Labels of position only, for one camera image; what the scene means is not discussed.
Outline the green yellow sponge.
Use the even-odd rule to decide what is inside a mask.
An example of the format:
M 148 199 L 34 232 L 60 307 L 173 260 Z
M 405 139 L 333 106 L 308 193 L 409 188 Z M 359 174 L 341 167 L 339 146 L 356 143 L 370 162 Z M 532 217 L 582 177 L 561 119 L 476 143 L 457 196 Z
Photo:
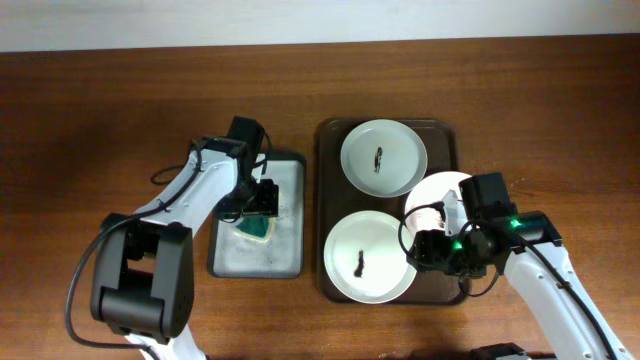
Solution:
M 273 230 L 273 219 L 270 217 L 243 218 L 235 227 L 235 231 L 242 237 L 256 242 L 269 240 Z

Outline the pink white plate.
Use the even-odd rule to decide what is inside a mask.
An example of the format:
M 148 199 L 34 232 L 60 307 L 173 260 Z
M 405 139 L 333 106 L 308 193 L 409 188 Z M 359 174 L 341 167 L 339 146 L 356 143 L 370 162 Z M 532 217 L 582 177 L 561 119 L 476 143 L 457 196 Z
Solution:
M 470 178 L 470 175 L 462 172 L 439 172 L 427 176 L 413 188 L 405 202 L 405 213 L 418 206 L 439 201 L 443 201 L 445 204 L 452 204 L 451 201 L 447 202 L 446 200 L 450 191 L 455 193 L 456 203 L 453 216 L 454 222 L 451 226 L 447 225 L 447 220 L 444 220 L 435 209 L 424 208 L 412 213 L 406 220 L 406 227 L 411 235 L 415 235 L 422 230 L 441 230 L 446 235 L 455 235 L 459 232 L 467 221 L 459 183 L 467 178 Z

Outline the cream white plate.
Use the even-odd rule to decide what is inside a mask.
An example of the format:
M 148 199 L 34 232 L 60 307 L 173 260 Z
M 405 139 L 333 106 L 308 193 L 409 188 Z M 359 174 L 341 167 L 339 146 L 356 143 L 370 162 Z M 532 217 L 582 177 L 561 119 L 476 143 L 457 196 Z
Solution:
M 326 237 L 324 267 L 332 284 L 347 298 L 382 304 L 404 294 L 417 270 L 402 248 L 410 232 L 395 217 L 359 211 L 339 220 Z

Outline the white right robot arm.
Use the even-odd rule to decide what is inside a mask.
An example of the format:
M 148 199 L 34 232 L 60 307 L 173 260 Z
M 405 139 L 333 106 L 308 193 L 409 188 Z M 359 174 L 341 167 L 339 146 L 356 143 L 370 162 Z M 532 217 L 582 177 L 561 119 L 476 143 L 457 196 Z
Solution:
M 401 246 L 418 271 L 459 279 L 492 265 L 534 315 L 558 359 L 631 359 L 581 284 L 562 238 L 542 212 L 469 219 L 451 235 L 421 230 Z

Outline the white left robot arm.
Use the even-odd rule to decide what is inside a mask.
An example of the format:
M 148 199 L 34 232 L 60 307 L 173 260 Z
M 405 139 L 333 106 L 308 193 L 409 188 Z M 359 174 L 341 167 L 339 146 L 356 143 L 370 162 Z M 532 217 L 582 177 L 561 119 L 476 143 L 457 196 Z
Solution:
M 132 215 L 111 214 L 88 249 L 96 257 L 90 313 L 147 359 L 202 359 L 188 327 L 194 300 L 193 237 L 219 219 L 277 215 L 277 187 L 257 180 L 261 135 L 204 138 L 179 174 Z

